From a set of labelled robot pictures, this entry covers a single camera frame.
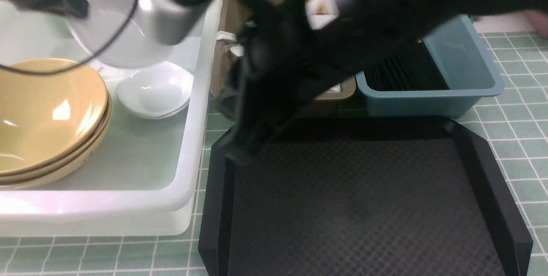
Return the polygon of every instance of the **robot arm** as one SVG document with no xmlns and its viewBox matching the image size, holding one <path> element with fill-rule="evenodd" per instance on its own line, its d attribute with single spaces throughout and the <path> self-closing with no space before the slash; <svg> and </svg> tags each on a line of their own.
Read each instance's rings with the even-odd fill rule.
<svg viewBox="0 0 548 276">
<path fill-rule="evenodd" d="M 152 5 L 149 24 L 158 40 L 176 44 L 211 0 L 143 1 Z M 254 14 L 238 34 L 245 54 L 218 99 L 235 124 L 217 143 L 239 163 L 251 161 L 303 105 L 456 15 L 548 9 L 548 0 L 240 1 Z"/>
</svg>

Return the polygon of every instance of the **brown container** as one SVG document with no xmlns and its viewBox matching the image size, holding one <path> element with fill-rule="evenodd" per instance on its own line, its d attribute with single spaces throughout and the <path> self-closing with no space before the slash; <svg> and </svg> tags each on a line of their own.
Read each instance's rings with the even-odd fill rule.
<svg viewBox="0 0 548 276">
<path fill-rule="evenodd" d="M 282 3 L 283 0 L 271 0 L 272 3 Z M 221 9 L 221 19 L 219 20 L 219 31 L 229 33 L 237 33 L 241 25 L 250 16 L 250 11 L 242 5 L 238 0 L 223 0 Z M 226 81 L 226 77 L 230 70 L 231 59 L 226 53 L 225 44 L 218 41 L 215 45 L 215 53 L 213 58 L 213 67 L 211 74 L 211 94 L 214 97 L 219 96 Z M 339 93 L 323 93 L 315 99 L 315 101 L 305 108 L 300 113 L 300 118 L 322 117 L 329 116 L 336 110 L 337 105 L 354 95 L 356 92 L 356 80 L 351 77 L 347 81 L 341 83 L 341 92 Z"/>
</svg>

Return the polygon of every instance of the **textured tray surface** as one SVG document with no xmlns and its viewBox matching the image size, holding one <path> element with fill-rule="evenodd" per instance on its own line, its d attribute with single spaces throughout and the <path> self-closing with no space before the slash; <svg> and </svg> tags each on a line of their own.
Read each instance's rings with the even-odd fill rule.
<svg viewBox="0 0 548 276">
<path fill-rule="evenodd" d="M 235 174 L 231 276 L 504 276 L 450 139 L 276 143 Z"/>
</svg>

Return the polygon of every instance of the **silver metal part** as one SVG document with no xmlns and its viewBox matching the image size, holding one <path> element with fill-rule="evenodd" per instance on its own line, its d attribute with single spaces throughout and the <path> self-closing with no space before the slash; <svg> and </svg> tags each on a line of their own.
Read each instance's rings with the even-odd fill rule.
<svg viewBox="0 0 548 276">
<path fill-rule="evenodd" d="M 210 2 L 183 6 L 173 0 L 139 0 L 139 9 L 156 41 L 173 46 L 186 38 Z"/>
</svg>

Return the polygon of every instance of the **white plastic container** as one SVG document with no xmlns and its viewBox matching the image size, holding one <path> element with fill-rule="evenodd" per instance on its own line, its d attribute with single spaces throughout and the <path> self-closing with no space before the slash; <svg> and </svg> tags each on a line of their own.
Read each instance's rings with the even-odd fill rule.
<svg viewBox="0 0 548 276">
<path fill-rule="evenodd" d="M 188 108 L 150 121 L 131 116 L 115 99 L 111 127 L 84 167 L 39 190 L 0 192 L 0 237 L 178 235 L 188 229 L 221 4 L 213 1 L 203 26 L 168 58 L 194 74 Z M 2 3 L 0 23 L 3 64 L 52 54 L 79 58 L 62 19 L 21 14 Z M 112 96 L 128 72 L 100 71 Z"/>
</svg>

